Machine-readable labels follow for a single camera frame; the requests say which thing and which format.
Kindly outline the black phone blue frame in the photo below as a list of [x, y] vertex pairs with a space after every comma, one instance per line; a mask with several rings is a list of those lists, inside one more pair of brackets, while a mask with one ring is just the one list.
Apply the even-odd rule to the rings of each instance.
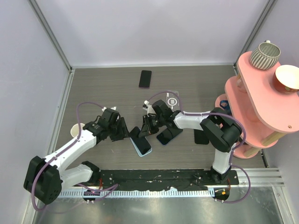
[[166, 128], [159, 135], [157, 135], [157, 140], [163, 145], [166, 146], [173, 139], [183, 132], [183, 129], [176, 128]]

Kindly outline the clear magsafe phone case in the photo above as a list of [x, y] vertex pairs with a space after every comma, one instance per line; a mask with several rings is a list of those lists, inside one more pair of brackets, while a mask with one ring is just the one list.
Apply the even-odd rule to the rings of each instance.
[[179, 100], [177, 96], [179, 95], [178, 91], [172, 91], [166, 93], [166, 104], [173, 110], [180, 110]]

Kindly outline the light blue phone case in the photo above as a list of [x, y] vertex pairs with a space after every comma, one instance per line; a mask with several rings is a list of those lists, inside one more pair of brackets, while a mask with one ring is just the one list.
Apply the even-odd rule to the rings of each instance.
[[140, 157], [146, 156], [151, 153], [152, 147], [145, 137], [143, 138], [130, 138], [137, 154]]

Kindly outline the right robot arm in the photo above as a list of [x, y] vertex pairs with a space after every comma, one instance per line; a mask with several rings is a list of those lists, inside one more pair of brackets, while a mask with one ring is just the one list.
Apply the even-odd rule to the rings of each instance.
[[242, 134], [241, 125], [233, 117], [218, 107], [202, 113], [173, 111], [162, 100], [153, 104], [145, 101], [143, 108], [147, 113], [143, 116], [142, 128], [138, 134], [140, 138], [156, 134], [165, 126], [166, 129], [159, 136], [166, 144], [184, 129], [195, 130], [199, 133], [200, 144], [212, 144], [215, 148], [211, 166], [212, 181], [222, 184], [228, 179], [232, 167], [230, 164], [232, 149]]

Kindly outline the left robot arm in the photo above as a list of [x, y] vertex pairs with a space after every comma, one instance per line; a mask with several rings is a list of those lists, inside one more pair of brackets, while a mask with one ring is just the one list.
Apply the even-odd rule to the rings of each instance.
[[28, 166], [24, 188], [32, 199], [45, 205], [56, 200], [62, 190], [78, 184], [95, 186], [100, 169], [89, 161], [68, 168], [80, 155], [106, 138], [111, 141], [129, 137], [125, 119], [111, 108], [105, 109], [95, 121], [85, 124], [78, 135], [57, 151], [44, 158], [34, 157]]

